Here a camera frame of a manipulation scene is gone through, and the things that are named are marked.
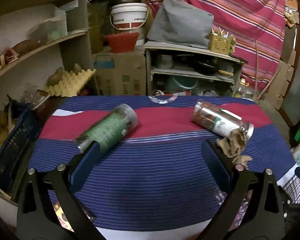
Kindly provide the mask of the clear jar silver lid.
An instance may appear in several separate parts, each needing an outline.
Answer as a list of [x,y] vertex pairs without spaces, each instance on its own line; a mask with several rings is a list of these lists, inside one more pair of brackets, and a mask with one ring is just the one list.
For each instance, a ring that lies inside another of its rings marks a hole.
[[230,138],[233,130],[239,129],[248,141],[254,132],[254,125],[244,121],[241,116],[225,108],[216,106],[204,100],[199,100],[192,115],[192,121],[212,132]]

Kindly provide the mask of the grey fabric bag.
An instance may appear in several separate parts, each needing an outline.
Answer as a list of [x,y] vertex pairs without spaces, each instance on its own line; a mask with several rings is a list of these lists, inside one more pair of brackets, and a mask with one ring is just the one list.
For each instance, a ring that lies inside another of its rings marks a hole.
[[164,0],[147,38],[151,41],[207,49],[213,20],[213,14],[184,1]]

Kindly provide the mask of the red plastic bowl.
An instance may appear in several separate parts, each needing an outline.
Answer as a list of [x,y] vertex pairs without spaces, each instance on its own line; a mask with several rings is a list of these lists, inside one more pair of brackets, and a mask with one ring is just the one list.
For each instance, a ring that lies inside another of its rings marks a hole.
[[138,32],[109,34],[106,36],[108,45],[113,53],[127,53],[134,51],[138,38]]

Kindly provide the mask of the yellow utensil holder box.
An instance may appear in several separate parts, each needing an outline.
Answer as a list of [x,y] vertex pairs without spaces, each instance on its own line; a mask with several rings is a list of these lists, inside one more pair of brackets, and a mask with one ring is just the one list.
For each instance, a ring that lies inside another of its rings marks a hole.
[[222,32],[211,29],[208,49],[215,53],[229,55],[231,40]]

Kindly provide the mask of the striped blue red tablecloth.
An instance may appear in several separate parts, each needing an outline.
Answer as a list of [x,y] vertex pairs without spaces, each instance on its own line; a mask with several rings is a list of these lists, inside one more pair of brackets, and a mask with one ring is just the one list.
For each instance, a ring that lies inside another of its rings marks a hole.
[[[192,121],[202,96],[77,96],[48,118],[36,142],[29,170],[54,170],[81,154],[75,139],[121,104],[137,114],[138,126],[101,153],[83,188],[75,192],[101,239],[202,239],[226,193],[202,157],[202,143],[220,151],[219,135]],[[300,167],[277,128],[253,101],[207,97],[254,125],[242,155],[248,171],[272,170],[283,205],[283,239],[300,238]],[[53,191],[61,226],[71,230]]]

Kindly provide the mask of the yellow egg carton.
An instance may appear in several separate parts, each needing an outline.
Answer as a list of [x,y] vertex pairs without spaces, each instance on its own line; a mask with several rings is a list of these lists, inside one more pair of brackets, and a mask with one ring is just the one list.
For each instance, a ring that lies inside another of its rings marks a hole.
[[51,96],[73,97],[77,96],[81,89],[94,76],[96,70],[81,70],[78,74],[73,71],[65,71],[61,80],[54,86],[45,86],[43,91]]

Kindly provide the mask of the dark blue plastic crate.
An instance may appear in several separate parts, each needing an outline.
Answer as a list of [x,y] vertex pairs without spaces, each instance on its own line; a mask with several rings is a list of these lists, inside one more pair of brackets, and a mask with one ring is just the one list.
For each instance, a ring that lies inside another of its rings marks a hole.
[[41,127],[36,111],[25,110],[0,149],[0,191],[12,201],[19,197],[31,149]]

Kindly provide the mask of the brown paper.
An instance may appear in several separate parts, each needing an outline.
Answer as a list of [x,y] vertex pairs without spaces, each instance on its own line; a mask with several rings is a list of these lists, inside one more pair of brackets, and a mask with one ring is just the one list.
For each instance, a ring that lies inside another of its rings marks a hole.
[[223,154],[226,155],[234,165],[241,164],[247,169],[248,162],[253,160],[253,158],[248,155],[242,155],[247,145],[247,138],[245,133],[239,128],[231,131],[228,138],[217,139],[216,143]]

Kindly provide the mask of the green vegetables bundle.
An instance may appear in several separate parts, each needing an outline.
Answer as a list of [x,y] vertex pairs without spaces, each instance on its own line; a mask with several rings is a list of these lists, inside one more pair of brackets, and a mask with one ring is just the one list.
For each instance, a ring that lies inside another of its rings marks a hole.
[[234,35],[230,35],[230,47],[229,47],[229,54],[234,54],[235,53],[235,45],[236,45],[236,38]]

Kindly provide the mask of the white plastic bucket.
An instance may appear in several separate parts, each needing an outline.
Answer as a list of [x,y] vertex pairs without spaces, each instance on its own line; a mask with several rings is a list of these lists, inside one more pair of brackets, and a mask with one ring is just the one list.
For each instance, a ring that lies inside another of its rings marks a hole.
[[110,11],[110,23],[116,30],[141,28],[147,21],[149,12],[144,3],[123,3]]

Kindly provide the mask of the red striped hanging curtain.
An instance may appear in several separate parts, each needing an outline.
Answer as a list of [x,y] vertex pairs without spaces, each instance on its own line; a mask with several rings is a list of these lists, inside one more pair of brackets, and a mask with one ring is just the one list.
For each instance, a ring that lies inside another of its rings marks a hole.
[[[163,0],[146,0],[156,14]],[[213,29],[236,38],[235,55],[248,61],[242,75],[264,89],[277,70],[285,36],[285,0],[181,0],[214,16]]]

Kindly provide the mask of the green label clear jar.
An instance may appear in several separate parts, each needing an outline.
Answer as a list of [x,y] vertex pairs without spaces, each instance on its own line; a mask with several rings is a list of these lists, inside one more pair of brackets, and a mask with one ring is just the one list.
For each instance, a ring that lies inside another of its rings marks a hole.
[[136,112],[129,105],[121,104],[81,133],[75,141],[81,153],[93,142],[98,142],[101,153],[105,153],[132,132],[138,124]]

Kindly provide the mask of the black frying pan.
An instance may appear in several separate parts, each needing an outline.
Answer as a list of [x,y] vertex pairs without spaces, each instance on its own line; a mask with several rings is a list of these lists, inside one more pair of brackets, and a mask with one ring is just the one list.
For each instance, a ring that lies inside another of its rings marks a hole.
[[218,60],[218,61],[198,61],[194,64],[194,70],[199,74],[206,76],[223,75],[226,77],[234,76],[234,67],[231,62]]

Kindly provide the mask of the grey wooden shelf unit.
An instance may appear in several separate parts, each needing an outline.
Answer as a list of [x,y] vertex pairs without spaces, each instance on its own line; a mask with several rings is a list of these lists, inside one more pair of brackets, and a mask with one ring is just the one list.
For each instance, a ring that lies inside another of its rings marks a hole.
[[[193,95],[234,96],[246,61],[234,55],[223,55],[208,49],[148,41],[144,45],[148,95],[155,92],[191,92]],[[206,76],[194,70],[198,61],[228,61],[234,76]]]

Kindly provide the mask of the cardboard box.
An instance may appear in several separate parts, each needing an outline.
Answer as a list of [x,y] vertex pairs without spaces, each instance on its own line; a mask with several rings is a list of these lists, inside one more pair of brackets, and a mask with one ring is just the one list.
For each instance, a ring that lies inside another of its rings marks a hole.
[[102,95],[145,95],[144,53],[103,53],[94,55],[98,88]]

